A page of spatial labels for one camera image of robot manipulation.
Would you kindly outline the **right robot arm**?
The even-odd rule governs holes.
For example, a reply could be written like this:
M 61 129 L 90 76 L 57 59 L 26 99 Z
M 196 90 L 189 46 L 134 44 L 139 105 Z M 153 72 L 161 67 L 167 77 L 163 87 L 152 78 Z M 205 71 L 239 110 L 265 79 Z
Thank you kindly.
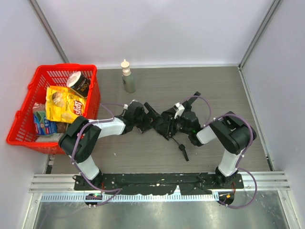
M 242 157 L 257 137 L 256 131 L 233 112 L 227 112 L 205 126 L 199 124 L 194 112 L 187 112 L 169 120 L 167 133 L 172 137 L 177 132 L 187 134 L 191 143 L 198 147 L 219 140 L 224 154 L 215 174 L 217 183 L 222 187 L 233 183 Z

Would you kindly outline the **black folding umbrella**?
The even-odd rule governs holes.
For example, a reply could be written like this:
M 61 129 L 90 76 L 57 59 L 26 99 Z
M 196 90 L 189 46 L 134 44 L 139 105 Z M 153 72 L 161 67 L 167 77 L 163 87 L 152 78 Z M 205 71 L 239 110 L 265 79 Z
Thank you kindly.
M 196 92 L 191 98 L 181 103 L 185 107 L 185 110 L 179 118 L 175 119 L 178 132 L 187 134 L 190 142 L 195 146 L 203 145 L 196 136 L 197 133 L 201 131 L 203 128 L 201 127 L 199 123 L 199 119 L 196 116 L 195 112 L 192 111 L 192 103 L 195 102 L 195 100 L 200 95 L 201 94 L 199 92 Z M 174 108 L 172 107 L 159 114 L 159 117 L 152 123 L 154 130 L 158 134 L 162 135 L 164 138 L 168 126 L 164 118 L 165 114 L 174 115 L 175 114 Z

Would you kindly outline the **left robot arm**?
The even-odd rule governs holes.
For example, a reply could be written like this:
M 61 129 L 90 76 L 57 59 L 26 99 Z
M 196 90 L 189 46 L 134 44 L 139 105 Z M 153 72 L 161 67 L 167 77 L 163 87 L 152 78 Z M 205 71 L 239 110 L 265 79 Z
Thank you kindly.
M 101 188 L 102 172 L 92 158 L 97 140 L 112 135 L 124 135 L 134 127 L 144 133 L 152 128 L 151 122 L 152 119 L 145 112 L 144 105 L 132 101 L 129 105 L 123 106 L 120 115 L 109 119 L 77 117 L 62 135 L 58 145 L 69 156 L 85 182 L 92 188 Z

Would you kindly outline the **red plastic basket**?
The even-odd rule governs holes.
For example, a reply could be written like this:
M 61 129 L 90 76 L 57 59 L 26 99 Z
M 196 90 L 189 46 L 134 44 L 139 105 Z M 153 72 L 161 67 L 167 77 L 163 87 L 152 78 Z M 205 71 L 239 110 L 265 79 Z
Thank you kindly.
M 22 107 L 15 114 L 14 122 L 6 138 L 6 142 L 13 146 L 24 146 L 43 154 L 64 154 L 57 142 L 37 142 L 32 107 L 35 102 L 46 101 L 48 86 L 65 86 L 72 72 L 81 71 L 90 79 L 87 104 L 84 116 L 88 119 L 96 119 L 100 107 L 101 94 L 96 77 L 97 67 L 92 64 L 61 63 L 55 65 L 39 66 L 31 82 L 28 84 L 28 92 Z

